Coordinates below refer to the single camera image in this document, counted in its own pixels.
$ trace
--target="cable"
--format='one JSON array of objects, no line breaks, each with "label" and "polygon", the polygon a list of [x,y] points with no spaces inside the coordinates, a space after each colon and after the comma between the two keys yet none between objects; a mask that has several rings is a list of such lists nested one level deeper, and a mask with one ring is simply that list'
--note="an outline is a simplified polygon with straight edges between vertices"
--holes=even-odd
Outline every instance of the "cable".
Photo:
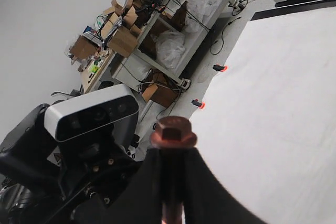
[{"label": "cable", "polygon": [[164,87],[166,89],[180,91],[180,89],[172,89],[172,88],[170,88],[168,86],[165,86],[164,84],[160,84],[159,82],[142,82],[141,84],[138,85],[138,87],[140,87],[141,85],[144,85],[144,84],[156,84],[156,85]]},{"label": "cable", "polygon": [[221,39],[222,39],[222,47],[221,47],[220,50],[219,50],[218,52],[216,52],[216,53],[212,52],[212,47],[213,47],[214,44],[216,44],[216,43],[218,42],[218,40],[215,41],[215,42],[212,42],[212,41],[213,41],[213,34],[212,34],[211,47],[210,47],[210,53],[211,53],[212,55],[214,55],[214,56],[215,56],[215,55],[219,55],[219,53],[223,50],[223,48],[224,48],[224,43],[225,43],[225,42],[224,42],[224,31],[225,31],[225,29],[226,29],[228,26],[230,26],[233,22],[237,21],[238,19],[241,19],[241,17],[238,17],[238,18],[232,20],[231,22],[229,22],[229,23],[223,28],[223,30],[222,30],[222,36],[221,36]]},{"label": "cable", "polygon": [[229,7],[233,7],[233,8],[234,8],[234,9],[232,10],[231,15],[232,15],[232,16],[237,16],[237,15],[239,15],[239,14],[242,13],[242,11],[246,8],[246,6],[247,6],[249,3],[253,2],[253,1],[255,1],[255,0],[252,0],[252,1],[249,1],[249,0],[239,0],[239,1],[238,1],[238,2],[239,2],[239,4],[238,4],[238,10],[236,10],[237,7],[234,7],[233,5],[229,5]]},{"label": "cable", "polygon": [[210,31],[210,28],[208,28],[207,26],[205,26],[201,21],[199,21],[192,13],[190,13],[188,10],[187,10],[187,8],[185,8],[184,6],[183,6],[183,4],[181,4],[180,3],[180,1],[179,0],[175,0],[174,1],[175,3],[177,3],[177,4],[179,4],[186,12],[187,12],[187,14],[189,14],[190,16],[192,16],[193,18],[193,20],[195,20],[196,22],[198,22],[203,28],[205,28],[206,30],[207,30],[207,32],[209,32]]}]

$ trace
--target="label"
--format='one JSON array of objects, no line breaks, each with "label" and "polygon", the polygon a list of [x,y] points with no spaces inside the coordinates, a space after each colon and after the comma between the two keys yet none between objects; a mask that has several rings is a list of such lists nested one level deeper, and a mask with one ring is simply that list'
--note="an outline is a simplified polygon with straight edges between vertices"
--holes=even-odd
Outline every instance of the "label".
[{"label": "label", "polygon": [[58,146],[47,157],[47,160],[52,162],[54,165],[61,166],[61,151],[59,150]]}]

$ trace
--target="table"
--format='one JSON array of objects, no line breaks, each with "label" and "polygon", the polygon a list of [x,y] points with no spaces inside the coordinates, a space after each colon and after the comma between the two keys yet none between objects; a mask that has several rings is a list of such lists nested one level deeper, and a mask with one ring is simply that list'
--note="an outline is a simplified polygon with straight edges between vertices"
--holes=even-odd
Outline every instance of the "table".
[{"label": "table", "polygon": [[[223,9],[227,6],[228,3],[234,4],[235,0],[222,0],[218,9],[209,17],[208,20],[206,20],[204,22],[204,24],[207,27],[212,27],[213,24],[216,22],[216,20],[219,18]],[[148,24],[142,29],[142,33],[138,37],[137,48],[134,50],[133,54],[129,58],[124,58],[122,60],[122,64],[119,64],[119,67],[116,68],[114,73],[112,73],[112,77],[118,79],[118,76],[121,74],[121,71],[125,70],[124,65],[127,64],[127,62],[129,61],[130,58],[136,57],[136,58],[142,60],[143,62],[145,62],[146,64],[148,64],[149,66],[151,66],[152,68],[159,69],[161,72],[163,72],[164,74],[169,76],[171,79],[176,81],[176,83],[178,85],[180,85],[182,88],[187,89],[190,85],[190,81],[186,80],[186,79],[180,79],[180,75],[181,75],[182,71],[184,70],[184,68],[186,67],[186,65],[188,64],[188,62],[190,61],[190,59],[192,58],[192,56],[195,54],[195,51],[197,50],[197,48],[199,47],[199,45],[201,44],[201,42],[205,38],[207,32],[204,28],[202,28],[202,30],[200,30],[199,33],[193,34],[189,38],[186,38],[186,52],[182,56],[182,58],[181,58],[181,60],[178,64],[178,66],[176,67],[176,69],[174,69],[173,71],[169,71],[164,66],[160,65],[157,61],[153,60],[149,56],[147,56],[147,55],[145,55],[145,54],[143,54],[142,52],[139,51],[139,46],[141,45],[141,43],[145,39],[146,35],[149,33],[150,29],[153,27],[153,25],[155,24],[155,22],[159,18],[160,18],[159,13],[155,13],[155,14],[152,15],[151,19],[148,21]],[[94,90],[95,86],[98,84],[100,78],[102,77],[104,72],[107,70],[108,66],[113,61],[114,57],[115,57],[115,54],[112,54],[105,60],[105,62],[103,64],[103,67],[100,68],[100,70],[94,75],[94,77],[90,80],[90,82],[88,80],[88,76],[87,76],[86,73],[81,74],[81,80],[82,80],[82,83],[83,83],[83,89],[84,89],[85,93],[88,93],[88,92],[91,92],[91,91]],[[126,85],[128,85],[132,88],[135,88],[134,87],[134,85],[135,85],[134,80],[129,80],[131,82],[131,84],[128,84],[124,80],[121,80],[121,81],[124,82]]]},{"label": "table", "polygon": [[266,223],[336,223],[335,15],[336,0],[256,13],[190,118],[217,179]]}]

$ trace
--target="floor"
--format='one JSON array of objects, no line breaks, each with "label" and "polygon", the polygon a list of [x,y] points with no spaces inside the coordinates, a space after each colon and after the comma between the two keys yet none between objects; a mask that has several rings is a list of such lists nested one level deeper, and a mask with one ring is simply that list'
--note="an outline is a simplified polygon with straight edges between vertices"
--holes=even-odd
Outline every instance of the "floor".
[{"label": "floor", "polygon": [[[250,3],[247,5],[244,11],[240,15],[236,16],[241,17],[241,19],[237,20],[232,25],[227,27],[227,29],[225,29],[225,46],[221,53],[219,53],[217,56],[213,56],[209,51],[209,41],[207,38],[204,40],[203,44],[200,46],[199,52],[195,54],[190,65],[188,65],[189,68],[195,69],[191,76],[191,87],[187,92],[181,95],[175,105],[172,105],[174,106],[173,109],[172,107],[168,108],[166,111],[160,114],[159,118],[167,116],[171,109],[172,111],[170,115],[179,115],[189,118],[197,109],[197,107],[191,104],[191,101],[194,99],[202,100],[202,97],[212,77],[216,75],[216,72],[212,69],[212,66],[218,63],[225,63],[246,23],[252,18],[255,12],[272,9],[274,8],[275,4],[273,0],[249,0],[249,2]],[[231,13],[232,9],[226,8],[224,11]],[[214,25],[215,30],[217,30],[217,33],[219,34],[219,37],[217,38],[219,41],[221,41],[220,34],[225,23],[227,23],[227,20],[225,20],[223,24],[223,22],[219,19],[218,22]],[[220,46],[221,42],[215,44],[213,51],[218,51]],[[147,115],[144,117],[143,121],[139,124],[136,133],[140,136],[142,141],[148,141],[153,124],[156,122],[156,117],[163,109],[164,108],[162,106],[154,103],[148,111]]]}]

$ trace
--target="copper bolt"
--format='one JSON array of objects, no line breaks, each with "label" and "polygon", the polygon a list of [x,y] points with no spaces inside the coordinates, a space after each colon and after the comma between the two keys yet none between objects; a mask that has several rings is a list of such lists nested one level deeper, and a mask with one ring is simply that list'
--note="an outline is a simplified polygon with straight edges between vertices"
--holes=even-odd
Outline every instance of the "copper bolt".
[{"label": "copper bolt", "polygon": [[189,149],[197,142],[197,136],[191,131],[191,123],[181,116],[168,116],[160,119],[155,132],[151,135],[154,147]]}]

